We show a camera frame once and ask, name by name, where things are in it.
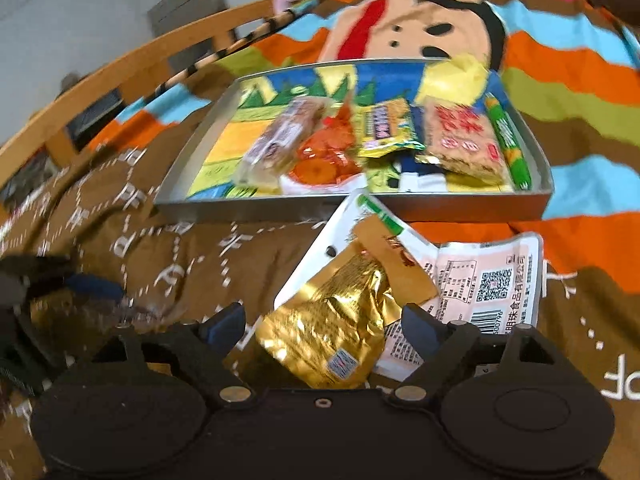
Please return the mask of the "white snack pouch with barcode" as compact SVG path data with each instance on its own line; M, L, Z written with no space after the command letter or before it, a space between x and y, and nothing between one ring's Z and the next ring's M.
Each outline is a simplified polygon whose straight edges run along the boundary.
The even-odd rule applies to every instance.
M524 233L502 242L436 246L366 192L353 192L338 206L278 293L274 310L344 250L352 241L352 228L370 214L387 223L430 274L438 296L421 307L440 322L470 322L486 335L510 333L518 323L536 324L542 263L538 234ZM405 338L399 319L385 327L385 347L370 374L402 382L422 362Z

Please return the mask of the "gold foil snack pouch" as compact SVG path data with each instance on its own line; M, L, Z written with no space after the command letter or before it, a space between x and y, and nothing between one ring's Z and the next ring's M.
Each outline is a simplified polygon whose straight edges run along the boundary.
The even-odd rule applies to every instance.
M267 353L314 389L357 388L385 347L385 327L407 304L438 296L430 274L375 214L352 241L260 323Z

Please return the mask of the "blue white snack packet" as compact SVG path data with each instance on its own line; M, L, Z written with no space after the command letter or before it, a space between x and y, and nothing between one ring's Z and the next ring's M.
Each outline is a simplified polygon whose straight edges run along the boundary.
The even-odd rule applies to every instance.
M446 193L448 191L445 171L441 166L417 162L413 154L398 158L399 185L401 193Z

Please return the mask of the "nut bar clear wrapper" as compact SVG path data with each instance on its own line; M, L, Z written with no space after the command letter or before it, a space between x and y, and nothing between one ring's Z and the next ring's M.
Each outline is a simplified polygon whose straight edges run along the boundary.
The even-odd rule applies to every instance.
M233 183L266 192L279 191L280 177L291 167L296 150L314 132L332 104L324 96L292 99L243 155L233 174Z

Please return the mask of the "rice cracker packet red text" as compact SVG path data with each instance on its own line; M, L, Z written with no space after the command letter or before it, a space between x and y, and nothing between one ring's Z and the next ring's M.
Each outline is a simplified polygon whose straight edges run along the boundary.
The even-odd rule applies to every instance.
M424 100L422 112L424 149L414 156L417 162L488 185L506 183L506 164L485 113L435 98Z

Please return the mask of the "orange snack clear pouch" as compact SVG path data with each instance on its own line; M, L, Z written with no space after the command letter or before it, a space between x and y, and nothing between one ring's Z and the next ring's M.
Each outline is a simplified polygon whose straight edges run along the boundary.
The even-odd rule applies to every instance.
M293 166L280 177L282 194L348 194L364 188L367 178L357 150L352 103L345 100L297 149Z

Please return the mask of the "yellow green biscuit packet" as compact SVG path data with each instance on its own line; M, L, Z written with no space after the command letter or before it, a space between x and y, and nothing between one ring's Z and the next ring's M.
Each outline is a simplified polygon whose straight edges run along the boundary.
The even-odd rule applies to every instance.
M380 158L393 152L424 149L412 119L411 106L405 98L358 107L355 131L361 158Z

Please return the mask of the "green sausage stick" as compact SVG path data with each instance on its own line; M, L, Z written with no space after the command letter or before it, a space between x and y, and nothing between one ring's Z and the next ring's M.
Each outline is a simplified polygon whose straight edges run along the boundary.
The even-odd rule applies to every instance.
M494 127L512 182L519 190L529 191L533 181L521 145L518 143L518 132L511 125L510 118L500 101L492 93L485 93L484 105L491 125Z

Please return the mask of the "black plastic crate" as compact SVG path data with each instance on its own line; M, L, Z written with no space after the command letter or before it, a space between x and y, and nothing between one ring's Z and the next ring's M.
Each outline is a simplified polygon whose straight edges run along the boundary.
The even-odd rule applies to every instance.
M124 108L122 95L114 89L74 117L66 131L75 148L81 151Z

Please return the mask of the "metal tray with dinosaur drawing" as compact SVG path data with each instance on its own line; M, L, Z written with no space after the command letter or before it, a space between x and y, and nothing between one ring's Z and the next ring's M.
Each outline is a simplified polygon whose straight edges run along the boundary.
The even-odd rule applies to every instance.
M496 74L370 58L235 81L155 203L174 220L311 220L366 192L411 222L500 222L539 219L553 190Z

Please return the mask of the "beige hat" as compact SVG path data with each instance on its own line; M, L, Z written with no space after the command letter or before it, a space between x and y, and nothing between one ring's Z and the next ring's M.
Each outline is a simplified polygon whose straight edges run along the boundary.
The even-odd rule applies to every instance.
M76 72L66 74L60 83L60 96L65 92L70 91L71 88L74 88L76 84L79 84L83 79L84 77Z

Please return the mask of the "colourful cartoon monkey blanket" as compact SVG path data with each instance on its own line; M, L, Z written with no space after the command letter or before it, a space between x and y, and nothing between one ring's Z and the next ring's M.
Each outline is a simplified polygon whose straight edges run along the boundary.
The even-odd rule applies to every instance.
M588 0L306 0L166 56L1 241L6 479L634 479L639 45Z

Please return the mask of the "grey door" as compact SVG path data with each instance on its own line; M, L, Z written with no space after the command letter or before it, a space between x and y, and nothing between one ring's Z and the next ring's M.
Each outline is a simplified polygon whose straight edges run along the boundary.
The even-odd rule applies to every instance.
M159 37L227 9L226 0L160 0L146 15L154 36ZM200 58L213 53L213 40L205 39L171 55L168 63L171 69L178 73Z

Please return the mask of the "wooden bed rail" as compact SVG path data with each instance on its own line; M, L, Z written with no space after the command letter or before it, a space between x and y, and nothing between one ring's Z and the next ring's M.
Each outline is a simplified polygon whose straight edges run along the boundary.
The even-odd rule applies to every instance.
M273 14L272 0L257 0L236 6L186 24L134 49L110 64L100 67L79 84L64 92L32 118L1 147L1 181L6 182L35 152L90 104L114 89L122 88L135 76L165 62L174 55L203 40L213 40L219 47L229 47L230 32L241 25Z

